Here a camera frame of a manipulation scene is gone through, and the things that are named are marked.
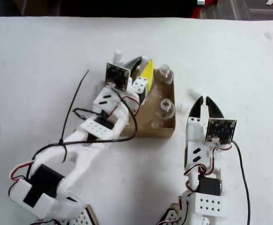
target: white surface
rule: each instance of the white surface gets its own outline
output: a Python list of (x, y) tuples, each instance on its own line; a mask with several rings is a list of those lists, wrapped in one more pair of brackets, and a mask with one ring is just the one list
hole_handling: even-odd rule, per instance
[[(251, 196), (251, 224), (273, 224), (273, 22), (187, 19), (0, 18), (0, 224), (35, 218), (8, 199), (10, 170), (47, 143), (57, 142), (75, 88), (89, 68), (74, 106), (91, 107), (106, 62), (147, 55), (174, 71), (177, 101), (194, 101), (199, 87), (228, 119), (237, 119)], [(71, 114), (70, 134), (79, 124)], [(183, 176), (186, 114), (168, 140), (111, 145), (84, 176), (84, 200), (102, 225), (154, 225), (178, 195)], [(227, 162), (227, 218), (246, 224), (247, 206), (237, 151)]]

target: cardboard box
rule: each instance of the cardboard box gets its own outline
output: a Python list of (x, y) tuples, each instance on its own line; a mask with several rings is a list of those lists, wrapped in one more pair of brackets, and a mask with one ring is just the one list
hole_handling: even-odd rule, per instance
[[(175, 92), (174, 82), (170, 85), (170, 91), (168, 99), (175, 104)], [(156, 111), (156, 105), (160, 102), (159, 98), (153, 98), (148, 94), (148, 98), (144, 105), (140, 106), (140, 110), (136, 115), (136, 121), (138, 124), (137, 137), (157, 137), (157, 138), (169, 138), (172, 136), (176, 127), (176, 113), (172, 118), (168, 128), (153, 128), (151, 126), (152, 118)], [(129, 124), (124, 128), (122, 135), (129, 136), (134, 132), (134, 122), (132, 118), (129, 119)]]

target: plastic bottle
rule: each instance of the plastic bottle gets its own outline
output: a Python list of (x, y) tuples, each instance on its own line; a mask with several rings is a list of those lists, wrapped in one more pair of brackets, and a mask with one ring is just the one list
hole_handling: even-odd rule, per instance
[(160, 106), (156, 109), (151, 126), (153, 128), (168, 128), (174, 115), (174, 104), (171, 100), (165, 98), (160, 102)]
[(169, 97), (170, 85), (173, 82), (173, 73), (168, 65), (162, 65), (154, 72), (154, 82), (151, 94), (160, 100)]

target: black cable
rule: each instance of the black cable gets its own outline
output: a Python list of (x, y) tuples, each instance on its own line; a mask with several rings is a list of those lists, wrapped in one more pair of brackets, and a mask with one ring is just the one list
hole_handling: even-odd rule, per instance
[(189, 203), (188, 203), (188, 200), (186, 200), (186, 206), (187, 206), (186, 215), (185, 215), (184, 221), (183, 221), (183, 223), (182, 223), (181, 225), (184, 225), (185, 222), (186, 222), (187, 214), (188, 214), (188, 204), (189, 204)]
[(79, 91), (79, 89), (80, 89), (80, 87), (81, 87), (81, 84), (82, 84), (84, 78), (86, 77), (86, 75), (87, 75), (88, 73), (89, 73), (89, 70), (86, 71), (85, 75), (84, 75), (84, 76), (82, 77), (82, 79), (80, 80), (79, 85), (78, 85), (78, 87), (77, 87), (77, 89), (76, 89), (76, 92), (75, 92), (75, 94), (74, 94), (73, 100), (72, 100), (72, 102), (71, 102), (71, 104), (70, 104), (70, 107), (69, 107), (69, 110), (67, 111), (67, 114), (66, 114), (66, 119), (65, 119), (65, 122), (64, 122), (63, 128), (62, 128), (61, 139), (63, 139), (63, 136), (64, 136), (64, 134), (65, 134), (67, 119), (68, 119), (69, 114), (70, 114), (70, 112), (71, 112), (73, 103), (74, 103), (74, 101), (75, 101), (75, 99), (76, 99), (76, 96), (77, 96), (78, 91)]
[(244, 183), (244, 187), (245, 187), (245, 192), (247, 194), (247, 202), (248, 202), (248, 220), (247, 220), (247, 225), (250, 225), (250, 220), (251, 220), (251, 203), (250, 203), (248, 184), (247, 184), (247, 181), (246, 181), (245, 176), (244, 176), (243, 160), (242, 160), (242, 157), (241, 157), (241, 153), (240, 153), (240, 149), (239, 149), (238, 144), (235, 141), (232, 141), (232, 143), (237, 148), (238, 155), (239, 155), (240, 168), (241, 168), (241, 173), (243, 175), (243, 183)]
[[(112, 89), (112, 90), (117, 94), (117, 96), (120, 98), (121, 102), (127, 107), (129, 113), (132, 116), (135, 127), (134, 127), (134, 133), (131, 136), (126, 137), (126, 138), (111, 139), (111, 140), (86, 140), (86, 141), (64, 142), (64, 143), (59, 142), (59, 143), (48, 144), (48, 145), (42, 147), (40, 150), (38, 150), (34, 154), (34, 156), (32, 157), (32, 160), (34, 160), (35, 157), (37, 156), (37, 154), (39, 154), (40, 152), (44, 151), (47, 148), (54, 147), (54, 146), (66, 146), (66, 145), (71, 145), (71, 144), (87, 144), (87, 143), (115, 143), (115, 142), (126, 142), (126, 141), (129, 141), (129, 140), (133, 139), (136, 136), (136, 133), (137, 133), (137, 130), (138, 130), (138, 125), (137, 125), (135, 115), (132, 112), (132, 110), (130, 109), (130, 107), (128, 106), (127, 102), (120, 96), (120, 94), (117, 91), (115, 91), (114, 89)], [(29, 165), (28, 169), (27, 169), (27, 173), (26, 173), (26, 178), (27, 179), (29, 178), (30, 170), (31, 170), (31, 165)]]
[(10, 192), (11, 192), (11, 189), (14, 187), (14, 185), (17, 183), (17, 181), (15, 183), (13, 183), (10, 188), (8, 189), (8, 196), (10, 197)]
[(61, 223), (58, 221), (58, 220), (55, 220), (55, 219), (51, 219), (51, 220), (48, 220), (48, 221), (36, 221), (36, 222), (33, 222), (32, 224), (30, 225), (36, 225), (36, 224), (47, 224), (47, 223), (50, 223), (50, 222), (54, 222), (54, 224), (57, 224), (57, 225), (61, 225)]
[(86, 117), (84, 115), (80, 115), (77, 111), (83, 111), (83, 112), (86, 112), (86, 113), (92, 113), (92, 114), (95, 114), (97, 116), (104, 117), (102, 113), (94, 112), (94, 111), (89, 110), (89, 109), (83, 109), (83, 108), (75, 108), (75, 109), (73, 109), (72, 112), (75, 113), (75, 115), (78, 116), (82, 120), (86, 120)]

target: white bottle cap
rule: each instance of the white bottle cap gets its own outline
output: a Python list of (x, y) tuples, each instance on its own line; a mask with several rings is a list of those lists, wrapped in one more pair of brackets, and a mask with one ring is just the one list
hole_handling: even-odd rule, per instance
[(186, 113), (189, 109), (187, 104), (183, 102), (176, 102), (175, 107), (176, 107), (176, 110), (181, 113)]
[(123, 58), (121, 50), (116, 49), (114, 51), (112, 63), (118, 66), (122, 66), (124, 64), (124, 58)]

